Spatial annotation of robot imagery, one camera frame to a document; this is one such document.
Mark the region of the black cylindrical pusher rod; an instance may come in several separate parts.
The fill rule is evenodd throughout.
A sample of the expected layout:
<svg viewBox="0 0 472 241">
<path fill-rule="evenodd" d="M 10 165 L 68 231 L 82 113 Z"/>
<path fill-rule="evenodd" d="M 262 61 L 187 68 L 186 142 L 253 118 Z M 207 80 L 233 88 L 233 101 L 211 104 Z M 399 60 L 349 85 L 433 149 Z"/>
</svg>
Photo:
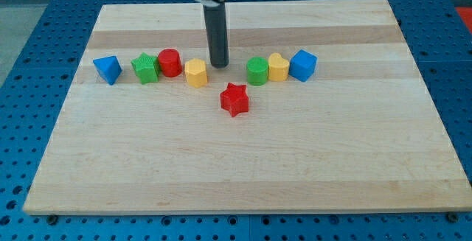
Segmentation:
<svg viewBox="0 0 472 241">
<path fill-rule="evenodd" d="M 204 20 L 210 63 L 217 69 L 229 65 L 229 46 L 226 25 L 226 7 L 220 3 L 216 7 L 204 6 Z"/>
</svg>

